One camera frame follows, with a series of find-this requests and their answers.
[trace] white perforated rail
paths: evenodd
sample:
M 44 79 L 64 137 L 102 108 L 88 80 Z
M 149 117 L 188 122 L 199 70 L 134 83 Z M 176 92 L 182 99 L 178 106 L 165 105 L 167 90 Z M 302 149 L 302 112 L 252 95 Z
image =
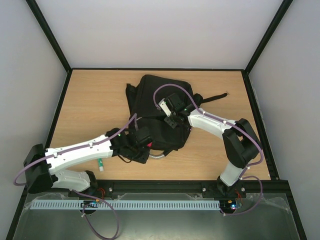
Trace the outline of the white perforated rail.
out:
M 220 210 L 219 201 L 145 201 L 107 200 L 115 210 Z M 84 205 L 96 210 L 110 210 L 105 203 L 83 200 L 34 200 L 32 210 L 81 210 Z

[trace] black backpack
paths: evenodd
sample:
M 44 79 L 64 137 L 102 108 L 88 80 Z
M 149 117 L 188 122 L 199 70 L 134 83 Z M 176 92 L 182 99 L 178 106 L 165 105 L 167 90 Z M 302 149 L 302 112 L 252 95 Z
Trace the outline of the black backpack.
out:
M 127 84 L 125 94 L 130 110 L 130 117 L 132 117 L 134 113 L 137 114 L 139 129 L 142 127 L 147 127 L 149 129 L 153 140 L 151 149 L 161 150 L 166 156 L 172 150 L 177 151 L 185 145 L 190 134 L 190 129 L 182 124 L 177 125 L 175 128 L 170 127 L 169 124 L 164 121 L 166 114 L 155 107 L 153 101 L 154 92 L 164 84 L 176 84 L 183 87 L 191 96 L 193 96 L 193 100 L 198 106 L 203 103 L 224 98 L 228 94 L 224 93 L 203 99 L 200 94 L 193 94 L 191 85 L 186 81 L 173 80 L 153 75 L 144 75 L 136 87 Z M 162 99 L 169 97 L 171 94 L 177 94 L 186 106 L 191 104 L 188 96 L 181 89 L 174 86 L 167 86 L 160 89 L 155 96 L 156 103 L 158 104 Z M 131 124 L 129 129 L 135 129 L 134 124 Z

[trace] white wall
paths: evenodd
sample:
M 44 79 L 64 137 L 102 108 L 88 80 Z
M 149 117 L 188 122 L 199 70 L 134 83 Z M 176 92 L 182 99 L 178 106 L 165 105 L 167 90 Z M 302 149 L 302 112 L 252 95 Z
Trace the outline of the white wall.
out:
M 252 73 L 280 177 L 319 239 L 320 1 L 293 1 Z
M 238 68 L 282 0 L 37 0 L 72 67 Z
M 23 190 L 13 178 L 30 148 L 45 142 L 66 72 L 26 1 L 0 3 L 0 203 L 6 203 L 0 239 L 5 239 Z

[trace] wooden table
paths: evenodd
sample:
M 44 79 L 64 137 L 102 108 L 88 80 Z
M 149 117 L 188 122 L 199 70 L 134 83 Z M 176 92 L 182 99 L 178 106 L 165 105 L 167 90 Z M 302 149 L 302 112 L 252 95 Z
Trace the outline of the wooden table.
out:
M 204 98 L 228 92 L 227 97 L 201 107 L 226 119 L 245 118 L 257 132 L 240 71 L 73 70 L 50 147 L 84 142 L 113 128 L 121 128 L 130 115 L 126 84 L 136 86 L 145 74 L 187 81 L 193 92 Z M 124 163 L 112 157 L 103 160 L 102 172 L 97 160 L 70 169 L 90 170 L 97 179 L 106 180 L 216 180 L 227 163 L 223 141 L 193 128 L 185 146 L 163 159 L 148 159 L 146 164 L 141 164 Z M 253 166 L 246 175 L 270 180 L 265 161 Z

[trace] purple cable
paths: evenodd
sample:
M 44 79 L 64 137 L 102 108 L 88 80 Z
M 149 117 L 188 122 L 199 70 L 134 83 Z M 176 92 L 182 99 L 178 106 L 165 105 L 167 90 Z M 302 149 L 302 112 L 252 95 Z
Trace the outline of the purple cable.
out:
M 242 179 L 249 179 L 249 178 L 254 178 L 257 179 L 259 184 L 260 184 L 260 196 L 258 198 L 258 201 L 256 201 L 256 203 L 249 208 L 248 210 L 242 211 L 242 212 L 237 212 L 237 213 L 224 213 L 224 211 L 222 211 L 222 209 L 220 209 L 220 212 L 223 214 L 223 216 L 237 216 L 237 215 L 242 215 L 242 214 L 246 214 L 251 212 L 253 209 L 255 209 L 256 206 L 258 206 L 258 204 L 261 202 L 262 196 L 263 196 L 263 188 L 262 188 L 262 182 L 259 178 L 257 178 L 256 176 L 246 176 L 243 177 Z
M 107 137 L 106 139 L 104 140 L 101 140 L 101 141 L 97 141 L 97 142 L 94 142 L 92 145 L 95 146 L 95 145 L 99 145 L 99 144 L 102 144 L 102 143 L 105 143 L 106 141 L 109 141 L 111 139 L 113 139 L 115 136 L 117 136 L 118 134 L 120 134 L 124 129 L 126 129 L 129 124 L 134 120 L 134 122 L 136 123 L 137 122 L 137 114 L 135 113 L 130 119 L 129 121 L 119 130 L 117 131 L 115 134 L 111 135 L 110 137 Z M 65 154 L 65 153 L 68 153 L 68 152 L 71 152 L 71 151 L 74 151 L 74 150 L 78 150 L 78 149 L 83 149 L 83 148 L 87 148 L 87 147 L 90 147 L 89 144 L 84 144 L 84 145 L 81 145 L 81 146 L 75 146 L 75 147 L 72 147 L 72 148 L 69 148 L 69 149 L 66 149 L 66 150 L 62 150 L 62 151 L 59 151 L 57 154 L 58 155 L 62 155 L 62 154 Z M 53 158 L 54 155 L 51 154 L 51 155 L 48 155 L 48 156 L 44 156 L 42 158 L 39 158 L 38 160 L 35 160 L 34 162 L 28 164 L 27 166 L 25 166 L 24 168 L 22 168 L 18 174 L 15 176 L 15 178 L 13 179 L 13 184 L 15 186 L 24 186 L 26 185 L 27 183 L 24 182 L 24 183 L 18 183 L 17 180 L 18 178 L 20 177 L 21 174 L 23 174 L 26 170 L 28 170 L 29 168 L 31 168 L 32 166 L 44 161 L 44 160 L 47 160 L 49 158 Z
M 192 102 L 192 104 L 194 105 L 195 109 L 196 109 L 199 113 L 203 114 L 204 116 L 206 116 L 206 117 L 208 117 L 208 118 L 211 118 L 211 119 L 214 119 L 214 120 L 216 120 L 216 121 L 219 121 L 219 122 L 221 122 L 221 123 L 223 123 L 223 122 L 225 121 L 224 118 L 217 117 L 217 116 L 214 116 L 214 115 L 209 114 L 209 113 L 206 113 L 206 112 L 202 112 L 202 111 L 198 108 L 198 106 L 196 105 L 196 103 L 195 103 L 194 99 L 192 98 L 192 96 L 187 92 L 187 90 L 185 90 L 183 87 L 181 87 L 181 86 L 179 86 L 179 85 L 172 84 L 172 83 L 164 84 L 164 85 L 158 87 L 158 88 L 154 91 L 154 93 L 153 93 L 153 102 L 154 102 L 154 105 L 156 106 L 157 109 L 160 110 L 161 107 L 160 107 L 160 106 L 157 104 L 157 102 L 156 102 L 156 94 L 157 94 L 157 92 L 158 92 L 160 89 L 162 89 L 162 88 L 164 88 L 164 87 L 176 87 L 176 88 L 181 89 L 181 90 L 184 91 L 185 94 L 189 97 L 189 99 L 191 100 L 191 102 Z M 238 126 L 236 126 L 236 125 L 234 125 L 234 124 L 232 124 L 232 123 L 230 123 L 230 122 L 228 122 L 228 121 L 226 121 L 225 124 L 227 124 L 227 125 L 229 125 L 230 127 L 238 130 L 240 133 L 242 133 L 244 136 L 246 136 L 246 137 L 256 146 L 256 148 L 258 149 L 258 151 L 259 151 L 259 153 L 260 153 L 260 160 L 257 161 L 257 162 L 252 162 L 252 163 L 247 164 L 246 167 L 243 169 L 242 173 L 241 173 L 240 176 L 239 176 L 239 178 L 241 178 L 241 177 L 245 174 L 245 172 L 246 172 L 246 170 L 248 169 L 248 167 L 253 166 L 253 165 L 258 165 L 258 164 L 262 163 L 262 161 L 264 160 L 264 153 L 263 153 L 261 147 L 258 145 L 258 143 L 257 143 L 249 134 L 247 134 L 245 131 L 243 131 L 240 127 L 238 127 Z
M 120 221 L 119 221 L 119 216 L 118 216 L 116 210 L 110 205 L 110 203 L 108 203 L 107 201 L 105 201 L 105 200 L 103 200 L 103 199 L 101 199 L 101 198 L 99 198 L 99 197 L 96 197 L 96 196 L 87 195 L 87 194 L 78 192 L 78 191 L 76 191 L 76 190 L 73 190 L 73 191 L 74 191 L 76 194 L 80 195 L 80 196 L 99 200 L 99 201 L 105 203 L 105 204 L 113 211 L 114 216 L 115 216 L 115 219 L 116 219 L 116 232 L 115 232 L 115 234 L 114 234 L 113 237 L 108 238 L 108 237 L 104 237 L 104 236 L 100 235 L 100 234 L 94 229 L 94 227 L 92 226 L 92 224 L 91 224 L 91 222 L 89 221 L 87 215 L 85 214 L 85 209 L 86 209 L 86 207 L 87 207 L 88 205 L 85 205 L 85 206 L 83 207 L 83 209 L 82 209 L 82 213 L 84 214 L 83 216 L 84 216 L 85 220 L 87 221 L 87 223 L 89 224 L 89 227 L 90 227 L 91 231 L 94 233 L 94 235 L 96 235 L 98 238 L 100 238 L 100 239 L 102 239 L 102 240 L 114 240 L 114 239 L 116 239 L 117 236 L 118 236 L 118 233 L 119 233 Z

